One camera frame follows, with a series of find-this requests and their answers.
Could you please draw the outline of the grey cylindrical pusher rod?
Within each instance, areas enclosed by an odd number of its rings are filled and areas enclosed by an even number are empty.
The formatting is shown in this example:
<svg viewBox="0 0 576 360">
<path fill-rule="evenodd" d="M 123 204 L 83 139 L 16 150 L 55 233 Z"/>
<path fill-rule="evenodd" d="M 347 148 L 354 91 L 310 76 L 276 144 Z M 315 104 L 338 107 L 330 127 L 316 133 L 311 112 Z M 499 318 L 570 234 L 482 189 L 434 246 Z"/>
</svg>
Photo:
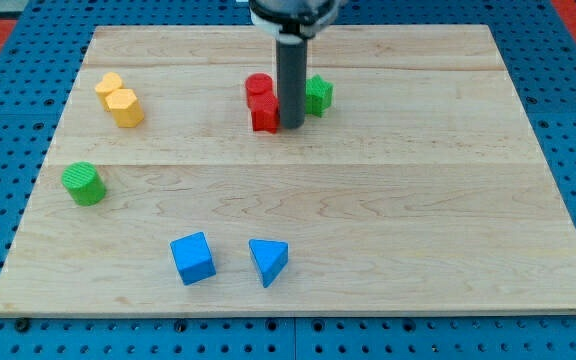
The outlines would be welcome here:
<svg viewBox="0 0 576 360">
<path fill-rule="evenodd" d="M 307 41 L 276 42 L 276 83 L 280 124 L 298 129 L 306 112 Z"/>
</svg>

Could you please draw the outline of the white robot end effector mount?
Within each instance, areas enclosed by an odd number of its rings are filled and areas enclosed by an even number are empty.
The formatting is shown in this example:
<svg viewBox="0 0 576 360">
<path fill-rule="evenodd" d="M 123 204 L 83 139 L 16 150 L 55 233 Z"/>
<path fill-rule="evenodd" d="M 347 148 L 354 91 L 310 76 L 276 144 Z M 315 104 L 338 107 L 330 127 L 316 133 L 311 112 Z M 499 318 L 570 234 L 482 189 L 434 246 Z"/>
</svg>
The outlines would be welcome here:
<svg viewBox="0 0 576 360">
<path fill-rule="evenodd" d="M 275 38 L 314 38 L 337 18 L 341 0 L 249 0 L 253 24 Z"/>
</svg>

